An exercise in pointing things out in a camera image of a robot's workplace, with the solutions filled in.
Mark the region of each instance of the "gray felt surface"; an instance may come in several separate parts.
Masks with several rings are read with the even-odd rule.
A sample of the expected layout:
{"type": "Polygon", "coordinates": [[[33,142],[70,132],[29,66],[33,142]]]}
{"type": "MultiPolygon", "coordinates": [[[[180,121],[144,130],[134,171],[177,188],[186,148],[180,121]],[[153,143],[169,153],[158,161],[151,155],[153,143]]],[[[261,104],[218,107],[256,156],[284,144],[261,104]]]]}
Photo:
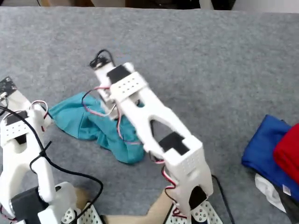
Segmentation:
{"type": "MultiPolygon", "coordinates": [[[[101,48],[131,61],[154,92],[205,145],[206,160],[238,224],[288,224],[255,188],[241,162],[265,114],[299,117],[299,15],[117,8],[0,8],[0,78],[10,75],[29,99],[50,106],[97,85],[89,61],[101,48]]],[[[145,214],[166,185],[160,167],[128,166],[95,142],[52,127],[49,156],[100,178],[101,214],[145,214]]],[[[53,171],[92,194],[97,185],[53,171]]],[[[24,187],[36,184],[28,175],[24,187]]],[[[229,223],[215,189],[211,203],[229,223]]]]}

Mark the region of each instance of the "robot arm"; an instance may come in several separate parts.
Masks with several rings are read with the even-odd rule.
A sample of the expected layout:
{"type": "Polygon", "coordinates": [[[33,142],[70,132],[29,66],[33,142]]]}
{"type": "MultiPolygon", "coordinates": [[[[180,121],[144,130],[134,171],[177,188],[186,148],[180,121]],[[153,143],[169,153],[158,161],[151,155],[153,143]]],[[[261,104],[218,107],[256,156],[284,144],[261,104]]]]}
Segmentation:
{"type": "Polygon", "coordinates": [[[211,171],[206,163],[203,144],[176,114],[166,107],[149,88],[148,83],[130,63],[114,67],[114,63],[100,56],[93,68],[101,82],[109,86],[100,90],[106,112],[117,107],[110,118],[124,114],[136,129],[144,150],[162,159],[175,187],[168,191],[176,207],[191,218],[191,211],[213,193],[211,171]],[[151,132],[150,121],[157,120],[173,133],[157,142],[151,132]]]}
{"type": "MultiPolygon", "coordinates": [[[[43,133],[51,124],[50,116],[34,102],[29,102],[18,90],[1,95],[8,109],[23,117],[35,130],[43,144],[43,133]]],[[[39,157],[41,147],[32,130],[12,114],[0,122],[3,149],[3,171],[0,176],[0,203],[18,224],[60,224],[69,208],[74,208],[76,194],[67,182],[54,184],[50,164],[39,157]],[[32,170],[37,174],[38,187],[20,193],[24,175],[32,170]]]]}

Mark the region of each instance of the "green fabric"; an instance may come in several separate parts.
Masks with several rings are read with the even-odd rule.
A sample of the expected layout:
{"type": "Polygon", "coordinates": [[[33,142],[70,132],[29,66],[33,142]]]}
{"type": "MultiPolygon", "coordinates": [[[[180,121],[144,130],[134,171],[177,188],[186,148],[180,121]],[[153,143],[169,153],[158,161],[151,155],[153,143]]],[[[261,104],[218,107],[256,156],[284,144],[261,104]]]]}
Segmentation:
{"type": "MultiPolygon", "coordinates": [[[[139,141],[136,131],[128,119],[121,118],[120,130],[122,140],[116,130],[116,120],[99,117],[87,112],[81,104],[84,93],[68,98],[49,110],[56,125],[67,134],[82,140],[96,140],[101,147],[110,150],[117,160],[124,163],[135,163],[143,159],[143,145],[132,145],[139,141]]],[[[100,102],[86,96],[84,102],[91,110],[104,113],[100,102]]]]}

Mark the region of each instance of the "red and white wire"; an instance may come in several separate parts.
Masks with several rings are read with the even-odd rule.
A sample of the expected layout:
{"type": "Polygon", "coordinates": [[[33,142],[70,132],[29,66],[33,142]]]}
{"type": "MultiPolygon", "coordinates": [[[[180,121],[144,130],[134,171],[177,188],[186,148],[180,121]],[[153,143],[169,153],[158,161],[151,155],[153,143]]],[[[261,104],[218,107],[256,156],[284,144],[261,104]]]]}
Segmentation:
{"type": "Polygon", "coordinates": [[[107,117],[107,116],[109,116],[109,115],[112,113],[112,111],[115,109],[116,105],[114,105],[114,106],[112,107],[112,109],[111,109],[108,113],[100,113],[100,112],[97,112],[97,111],[94,111],[94,110],[89,109],[89,108],[86,106],[86,104],[84,103],[84,98],[85,98],[90,92],[92,92],[92,91],[94,91],[94,90],[109,90],[109,89],[110,89],[110,87],[97,86],[97,87],[93,88],[92,90],[87,91],[87,93],[82,97],[82,102],[81,102],[82,105],[83,105],[83,107],[85,108],[85,110],[88,111],[88,112],[90,112],[91,114],[97,115],[97,116],[99,116],[99,117],[107,117]]]}
{"type": "Polygon", "coordinates": [[[16,218],[10,218],[10,217],[8,217],[7,215],[5,215],[5,214],[3,213],[3,206],[2,206],[2,205],[0,205],[0,214],[1,214],[4,218],[8,219],[9,221],[16,221],[16,218]]]}
{"type": "Polygon", "coordinates": [[[117,120],[117,124],[116,124],[116,129],[117,129],[117,133],[119,135],[119,137],[126,143],[129,143],[131,145],[140,145],[141,142],[139,141],[126,141],[124,140],[122,134],[121,134],[121,117],[122,117],[122,114],[121,114],[121,111],[117,108],[117,111],[118,111],[118,120],[117,120]]]}
{"type": "Polygon", "coordinates": [[[30,109],[31,109],[31,107],[32,107],[34,104],[37,104],[37,103],[45,104],[45,106],[46,106],[46,113],[45,113],[45,115],[43,116],[43,118],[45,119],[46,116],[48,115],[48,112],[49,112],[48,104],[47,104],[46,101],[44,101],[44,100],[35,100],[35,101],[33,101],[33,102],[31,103],[31,105],[30,105],[30,109]]]}
{"type": "MultiPolygon", "coordinates": [[[[167,190],[173,190],[173,189],[175,189],[176,187],[177,187],[177,184],[171,179],[171,177],[166,173],[166,171],[165,171],[165,166],[163,166],[162,167],[162,175],[164,176],[164,178],[168,181],[168,182],[170,182],[172,185],[170,185],[170,186],[167,186],[164,190],[165,190],[165,194],[171,199],[171,200],[173,200],[175,203],[177,203],[177,201],[174,199],[174,198],[172,198],[172,197],[170,197],[170,195],[167,193],[167,190]]],[[[183,216],[182,214],[181,214],[181,212],[180,212],[180,210],[178,209],[178,208],[175,208],[174,210],[173,210],[173,212],[172,212],[172,216],[173,217],[179,217],[179,218],[186,218],[187,219],[187,217],[186,216],[183,216]]]]}

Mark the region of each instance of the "blue cloth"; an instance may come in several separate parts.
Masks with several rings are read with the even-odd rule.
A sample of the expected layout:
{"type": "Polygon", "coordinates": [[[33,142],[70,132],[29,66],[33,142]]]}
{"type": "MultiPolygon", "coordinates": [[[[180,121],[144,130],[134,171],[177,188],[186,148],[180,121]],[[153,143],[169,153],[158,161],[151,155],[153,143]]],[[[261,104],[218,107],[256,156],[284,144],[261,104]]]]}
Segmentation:
{"type": "Polygon", "coordinates": [[[273,157],[275,146],[290,128],[284,121],[266,115],[245,148],[242,164],[253,168],[281,189],[282,185],[287,186],[291,190],[292,197],[299,201],[299,185],[276,164],[273,157]]]}
{"type": "MultiPolygon", "coordinates": [[[[122,140],[116,130],[116,121],[109,117],[99,117],[87,112],[81,104],[84,93],[68,98],[49,110],[56,125],[69,135],[82,140],[97,140],[97,144],[110,150],[117,160],[124,163],[135,163],[143,159],[142,144],[132,145],[129,142],[139,141],[134,127],[123,116],[120,130],[122,140]]],[[[84,98],[84,103],[91,110],[105,113],[100,102],[91,96],[84,98]]]]}

